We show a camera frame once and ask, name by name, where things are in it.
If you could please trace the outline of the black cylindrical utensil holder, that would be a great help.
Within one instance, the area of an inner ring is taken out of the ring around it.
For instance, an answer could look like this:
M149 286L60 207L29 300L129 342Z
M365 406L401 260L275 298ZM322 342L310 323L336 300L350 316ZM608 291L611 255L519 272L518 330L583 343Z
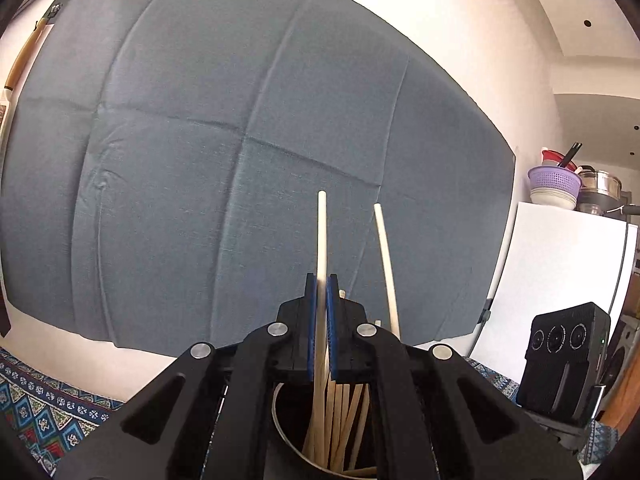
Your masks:
M344 391L281 382L273 390L264 477L266 479L375 479L372 396L366 388Z

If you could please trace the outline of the wooden chopstick horizontal top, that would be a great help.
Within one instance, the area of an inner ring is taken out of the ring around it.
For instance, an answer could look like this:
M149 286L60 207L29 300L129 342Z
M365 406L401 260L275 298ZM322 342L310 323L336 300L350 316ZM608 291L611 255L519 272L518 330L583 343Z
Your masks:
M317 307L316 332L314 333L314 389L321 394L323 428L319 436L323 442L316 444L316 460L322 465L324 454L324 370L326 367L326 264L328 263L328 204L326 192L318 192L317 226Z

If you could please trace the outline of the wooden chopstick diagonal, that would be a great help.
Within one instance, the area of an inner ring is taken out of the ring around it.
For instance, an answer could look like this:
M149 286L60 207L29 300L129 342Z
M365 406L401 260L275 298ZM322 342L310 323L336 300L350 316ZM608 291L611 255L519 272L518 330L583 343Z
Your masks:
M369 413L369 406L370 406L369 385L364 385L363 394L362 394L362 407L361 407L359 418L358 418L356 436L354 439L354 445L352 446L352 454L350 454L348 470L356 469L356 463L358 460L364 428L366 428L366 423L367 423L367 418Z

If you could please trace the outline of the patterned blue tablecloth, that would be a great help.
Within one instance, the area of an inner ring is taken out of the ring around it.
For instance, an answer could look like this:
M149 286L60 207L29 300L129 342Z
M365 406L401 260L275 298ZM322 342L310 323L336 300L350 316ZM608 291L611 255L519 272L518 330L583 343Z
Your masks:
M6 350L1 351L0 373L1 413L49 476L122 406L119 400L47 376Z

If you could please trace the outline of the white refrigerator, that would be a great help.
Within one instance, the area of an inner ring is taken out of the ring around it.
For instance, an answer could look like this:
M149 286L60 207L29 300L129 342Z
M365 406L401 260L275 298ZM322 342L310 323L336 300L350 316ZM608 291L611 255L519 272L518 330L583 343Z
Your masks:
M518 204L506 263L471 358L519 382L536 315L593 302L616 325L637 237L633 223Z

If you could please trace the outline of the steel pot with lid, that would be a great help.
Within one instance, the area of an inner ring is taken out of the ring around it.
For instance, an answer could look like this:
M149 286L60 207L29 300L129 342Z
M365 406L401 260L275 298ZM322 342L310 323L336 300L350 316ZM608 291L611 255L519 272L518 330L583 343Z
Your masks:
M608 218L622 216L623 185L618 177L588 165L582 165L578 176L582 180L576 206L578 211Z

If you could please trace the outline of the grey backdrop cloth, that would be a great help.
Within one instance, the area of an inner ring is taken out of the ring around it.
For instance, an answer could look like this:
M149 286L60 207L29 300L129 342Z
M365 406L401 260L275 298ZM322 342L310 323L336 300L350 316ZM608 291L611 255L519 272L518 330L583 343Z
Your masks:
M463 89L352 0L70 0L17 104L1 190L10 303L175 356L243 339L329 267L408 344L469 333L514 157Z

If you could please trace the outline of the purple colander bowl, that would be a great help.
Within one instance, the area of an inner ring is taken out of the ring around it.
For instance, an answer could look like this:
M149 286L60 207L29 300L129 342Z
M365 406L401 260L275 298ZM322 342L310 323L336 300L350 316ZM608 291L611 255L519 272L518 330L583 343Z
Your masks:
M574 171L557 166L537 166L529 170L528 178L533 204L575 209L582 179Z

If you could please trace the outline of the red bowl with chopsticks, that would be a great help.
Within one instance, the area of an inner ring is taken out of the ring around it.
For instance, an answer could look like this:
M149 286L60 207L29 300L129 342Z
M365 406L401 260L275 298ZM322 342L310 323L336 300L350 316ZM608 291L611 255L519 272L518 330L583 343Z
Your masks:
M546 166L559 166L564 159L568 158L564 168L570 171L576 171L578 166L573 162L573 159L581 148L582 144L580 142L575 142L566 153L550 150L550 148L543 148L541 150L541 163Z

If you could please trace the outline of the wooden hairbrush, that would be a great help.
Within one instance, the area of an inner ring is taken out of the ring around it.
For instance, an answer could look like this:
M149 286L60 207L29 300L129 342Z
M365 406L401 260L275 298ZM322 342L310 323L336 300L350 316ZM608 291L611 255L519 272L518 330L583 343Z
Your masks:
M4 140L9 131L9 122L13 112L12 96L13 92L20 82L21 76L25 70L27 62L34 54L38 40L43 34L44 29L51 20L56 17L61 5L58 2L52 3L48 12L43 15L37 22L34 30L27 38L20 53L17 55L14 63L6 77L6 83L1 91L1 139Z

